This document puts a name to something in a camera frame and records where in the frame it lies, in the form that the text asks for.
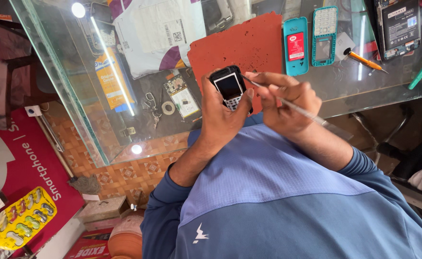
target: red phone battery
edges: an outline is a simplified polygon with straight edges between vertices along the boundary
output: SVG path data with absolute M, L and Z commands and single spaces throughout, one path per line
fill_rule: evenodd
M 304 58 L 304 33 L 286 36 L 288 42 L 288 61 Z

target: blue shirt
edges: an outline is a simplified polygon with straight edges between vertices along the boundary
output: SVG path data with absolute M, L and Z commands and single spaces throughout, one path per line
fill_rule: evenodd
M 334 172 L 262 124 L 243 128 L 193 187 L 167 171 L 141 230 L 146 259 L 422 259 L 422 220 L 366 155 L 354 148 Z

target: red banner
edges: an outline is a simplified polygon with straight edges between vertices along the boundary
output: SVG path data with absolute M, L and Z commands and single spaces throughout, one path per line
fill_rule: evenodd
M 0 130 L 0 190 L 9 204 L 42 186 L 56 203 L 57 214 L 27 244 L 39 249 L 82 207 L 79 192 L 67 184 L 68 174 L 37 121 L 24 109 L 12 112 L 12 126 Z

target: barcode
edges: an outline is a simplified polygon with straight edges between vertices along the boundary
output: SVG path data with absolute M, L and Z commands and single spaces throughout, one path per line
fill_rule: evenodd
M 168 28 L 167 24 L 164 25 L 164 29 L 166 30 L 166 37 L 168 37 L 168 43 L 170 44 L 170 46 L 172 46 L 173 39 L 171 39 L 170 29 Z
M 127 41 L 123 41 L 123 48 L 124 49 L 128 49 L 129 48 L 129 45 L 128 45 L 128 42 Z
M 303 56 L 304 56 L 304 52 L 299 52 L 299 53 L 296 53 L 296 54 L 289 55 L 289 58 L 293 59 L 293 58 L 303 57 Z

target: phone battery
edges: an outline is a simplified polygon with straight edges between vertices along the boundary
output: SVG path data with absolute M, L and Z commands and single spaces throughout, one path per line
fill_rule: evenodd
M 288 43 L 288 61 L 304 58 L 304 33 L 299 32 L 286 36 Z
M 382 9 L 386 49 L 421 37 L 419 1 L 406 0 Z

